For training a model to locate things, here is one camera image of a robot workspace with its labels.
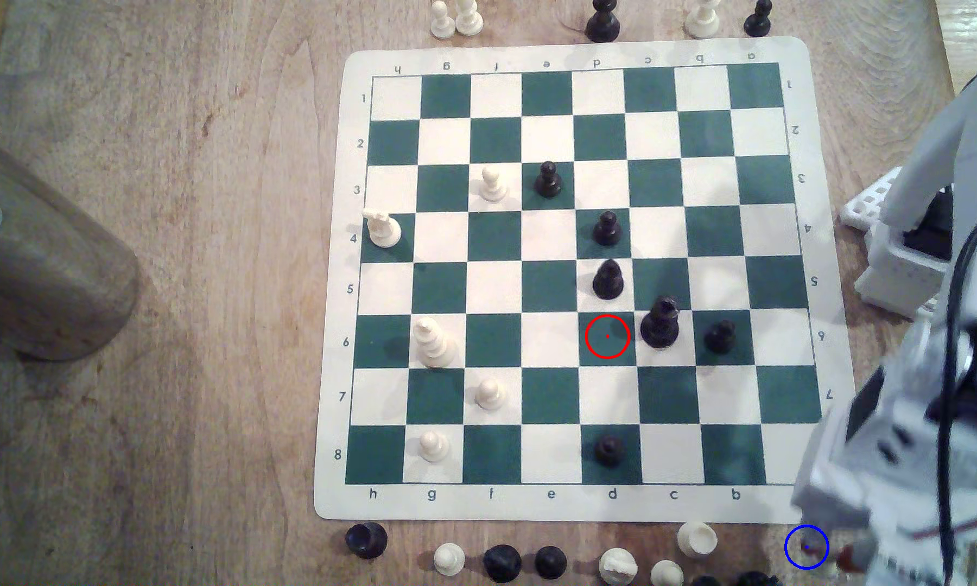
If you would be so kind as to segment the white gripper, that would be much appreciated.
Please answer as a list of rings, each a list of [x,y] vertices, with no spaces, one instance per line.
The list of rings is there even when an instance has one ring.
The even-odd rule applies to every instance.
[[[938,425],[928,399],[895,394],[898,375],[878,367],[845,406],[814,428],[792,496],[802,522],[827,535],[864,530],[837,550],[805,538],[867,585],[944,585],[938,526]],[[977,413],[964,411],[951,429],[949,458],[953,558],[977,540]]]

